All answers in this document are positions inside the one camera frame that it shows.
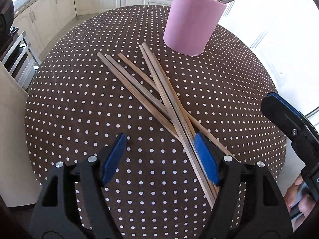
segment chair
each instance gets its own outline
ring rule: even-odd
[[[0,57],[0,60],[24,90],[28,88],[36,69],[41,65],[41,61],[31,47],[25,31]]]

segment blue gripper pad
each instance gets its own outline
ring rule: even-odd
[[[208,179],[216,186],[220,186],[221,179],[218,174],[217,163],[215,162],[209,148],[206,145],[206,142],[203,140],[200,133],[197,133],[195,136],[195,148]]]
[[[117,169],[118,163],[122,158],[122,155],[126,149],[126,136],[122,133],[117,142],[112,148],[107,160],[103,164],[102,169],[102,184],[105,186],[110,182],[114,176],[115,170]]]

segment floor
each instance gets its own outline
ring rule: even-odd
[[[70,30],[72,30],[75,26],[81,24],[82,22],[90,19],[97,14],[87,14],[76,16],[72,21],[70,21],[55,37],[50,41],[50,43],[44,48],[43,52],[40,54],[39,59],[43,61],[43,59],[47,56],[47,54],[51,51],[51,49],[55,46],[55,44],[64,37]]]

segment cabinet handle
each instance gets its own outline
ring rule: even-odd
[[[33,23],[33,19],[32,19],[32,15],[31,15],[31,13],[29,13],[29,15],[30,15],[31,22]]]

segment round table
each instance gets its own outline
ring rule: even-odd
[[[30,161],[43,183],[57,161],[86,159],[124,132],[128,146],[103,193],[125,238],[196,238],[210,207],[181,143],[98,59],[123,53],[147,75],[138,48],[147,42],[185,107],[236,158],[264,161],[275,178],[285,159],[286,137],[266,119],[260,103],[276,91],[263,65],[235,35],[217,26],[204,53],[184,56],[163,42],[169,7],[137,5],[99,14],[73,28],[51,50],[28,95],[25,126]],[[157,98],[159,94],[151,91]],[[238,225],[241,184],[232,227]],[[90,228],[80,184],[83,226]]]

